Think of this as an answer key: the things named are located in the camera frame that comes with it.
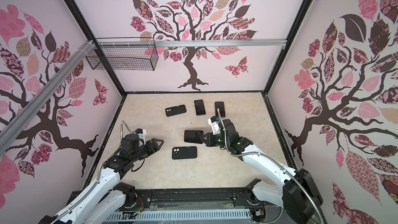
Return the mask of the dark phone screen up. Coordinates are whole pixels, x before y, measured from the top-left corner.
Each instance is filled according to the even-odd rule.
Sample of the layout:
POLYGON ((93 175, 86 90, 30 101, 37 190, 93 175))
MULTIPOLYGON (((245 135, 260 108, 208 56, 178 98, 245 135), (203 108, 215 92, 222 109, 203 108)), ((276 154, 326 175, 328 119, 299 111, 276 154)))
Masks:
POLYGON ((203 144, 204 131, 201 130, 185 130, 184 142, 193 144, 203 144))

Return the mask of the large black phone case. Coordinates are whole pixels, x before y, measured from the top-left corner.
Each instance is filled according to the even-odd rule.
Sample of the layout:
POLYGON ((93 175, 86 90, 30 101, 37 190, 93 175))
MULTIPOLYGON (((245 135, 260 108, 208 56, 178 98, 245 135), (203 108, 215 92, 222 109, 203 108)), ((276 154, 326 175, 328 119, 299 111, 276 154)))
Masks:
POLYGON ((173 160, 195 159, 198 157, 196 146, 174 147, 172 150, 173 160))

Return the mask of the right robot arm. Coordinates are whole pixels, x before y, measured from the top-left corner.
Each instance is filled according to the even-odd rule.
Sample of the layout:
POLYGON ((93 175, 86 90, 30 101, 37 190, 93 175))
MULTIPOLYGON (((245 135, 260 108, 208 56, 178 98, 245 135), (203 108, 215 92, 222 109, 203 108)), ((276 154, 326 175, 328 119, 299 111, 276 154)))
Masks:
POLYGON ((265 154, 251 140, 240 136, 229 119, 213 116, 208 124, 211 132, 202 139, 207 147, 222 147, 230 156, 255 167, 274 182, 274 185, 255 183, 250 191, 256 200, 281 207, 297 224, 306 224, 314 216, 319 223, 325 222, 320 209, 323 199, 308 171, 288 167, 265 154))

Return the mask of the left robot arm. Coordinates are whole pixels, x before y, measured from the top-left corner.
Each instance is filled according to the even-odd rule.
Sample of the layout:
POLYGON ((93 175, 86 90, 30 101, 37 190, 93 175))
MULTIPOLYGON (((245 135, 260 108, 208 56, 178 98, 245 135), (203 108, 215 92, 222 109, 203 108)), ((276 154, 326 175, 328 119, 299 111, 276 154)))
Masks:
POLYGON ((144 141, 144 134, 128 134, 119 148, 98 171, 97 177, 65 208, 54 216, 45 216, 41 224, 101 224, 113 212, 126 204, 135 204, 135 187, 121 179, 143 161, 161 149, 164 140, 144 141))

